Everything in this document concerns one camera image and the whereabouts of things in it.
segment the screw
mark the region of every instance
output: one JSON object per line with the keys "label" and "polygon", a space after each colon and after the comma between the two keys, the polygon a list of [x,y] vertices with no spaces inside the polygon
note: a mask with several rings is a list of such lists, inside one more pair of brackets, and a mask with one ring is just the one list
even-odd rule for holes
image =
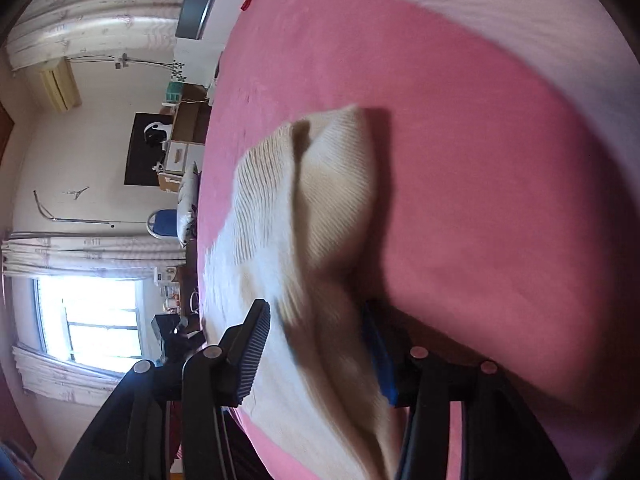
{"label": "screw", "polygon": [[414,346],[409,352],[414,359],[425,359],[429,356],[429,351],[421,346]]}
{"label": "screw", "polygon": [[485,361],[480,365],[483,374],[493,375],[498,371],[498,365],[493,361]]}
{"label": "screw", "polygon": [[149,370],[151,370],[149,361],[138,361],[133,365],[133,371],[137,374],[146,374]]}
{"label": "screw", "polygon": [[215,359],[222,355],[222,348],[216,345],[207,346],[202,353],[207,359]]}

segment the mattress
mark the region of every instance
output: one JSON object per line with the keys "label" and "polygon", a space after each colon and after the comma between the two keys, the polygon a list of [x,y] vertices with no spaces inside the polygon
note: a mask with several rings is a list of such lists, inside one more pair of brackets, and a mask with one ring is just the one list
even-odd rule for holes
{"label": "mattress", "polygon": [[[380,184],[354,295],[386,298],[416,344],[505,367],[587,478],[640,398],[638,214],[585,114],[497,43],[407,0],[253,0],[221,61],[201,259],[244,151],[351,103]],[[274,478],[315,478],[241,420]]]}

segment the light pink cloth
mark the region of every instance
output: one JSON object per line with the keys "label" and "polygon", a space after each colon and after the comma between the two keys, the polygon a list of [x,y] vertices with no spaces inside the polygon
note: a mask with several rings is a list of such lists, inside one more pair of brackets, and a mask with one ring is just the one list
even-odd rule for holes
{"label": "light pink cloth", "polygon": [[[638,219],[580,115],[498,46],[402,0],[254,0],[222,59],[199,254],[242,153],[285,120],[351,102],[367,108],[381,183],[360,297],[383,288],[522,378],[587,478],[640,398]],[[312,478],[242,420],[274,478]]]}

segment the window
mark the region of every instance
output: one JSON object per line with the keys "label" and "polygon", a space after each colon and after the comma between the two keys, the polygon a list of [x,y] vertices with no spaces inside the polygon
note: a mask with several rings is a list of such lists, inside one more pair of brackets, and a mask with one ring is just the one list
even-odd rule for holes
{"label": "window", "polygon": [[142,358],[138,283],[80,276],[35,280],[46,352],[61,360],[129,371]]}

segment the blue chair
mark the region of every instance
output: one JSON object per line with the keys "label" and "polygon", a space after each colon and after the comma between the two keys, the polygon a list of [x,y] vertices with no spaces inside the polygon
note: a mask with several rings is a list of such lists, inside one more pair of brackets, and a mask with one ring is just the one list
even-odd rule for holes
{"label": "blue chair", "polygon": [[156,238],[178,237],[178,210],[159,209],[149,215],[146,220],[146,230]]}

